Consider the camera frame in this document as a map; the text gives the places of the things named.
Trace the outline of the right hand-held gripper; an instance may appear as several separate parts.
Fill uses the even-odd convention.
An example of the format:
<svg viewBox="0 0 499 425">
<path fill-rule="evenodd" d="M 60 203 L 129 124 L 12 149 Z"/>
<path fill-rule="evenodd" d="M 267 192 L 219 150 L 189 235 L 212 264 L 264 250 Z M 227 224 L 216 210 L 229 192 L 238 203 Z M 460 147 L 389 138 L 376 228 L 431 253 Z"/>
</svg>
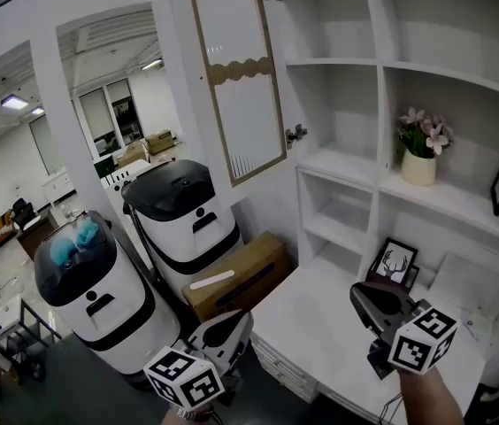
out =
<svg viewBox="0 0 499 425">
<path fill-rule="evenodd" d="M 409 310 L 408 294 L 379 282 L 356 282 L 349 300 L 365 328 L 383 324 L 367 360 L 383 380 L 403 370 L 423 375 L 449 351 L 458 331 L 458 320 L 422 299 Z"/>
</svg>

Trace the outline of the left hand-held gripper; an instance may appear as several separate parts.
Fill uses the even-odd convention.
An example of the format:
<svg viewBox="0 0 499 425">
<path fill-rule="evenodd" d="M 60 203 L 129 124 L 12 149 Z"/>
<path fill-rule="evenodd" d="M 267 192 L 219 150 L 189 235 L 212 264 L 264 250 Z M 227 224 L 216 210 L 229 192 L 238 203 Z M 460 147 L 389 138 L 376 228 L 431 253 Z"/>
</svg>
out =
<svg viewBox="0 0 499 425">
<path fill-rule="evenodd" d="M 173 406 L 229 406 L 241 387 L 236 367 L 253 328 L 251 312 L 234 310 L 202 323 L 188 338 L 148 353 L 143 365 L 155 392 Z"/>
</svg>

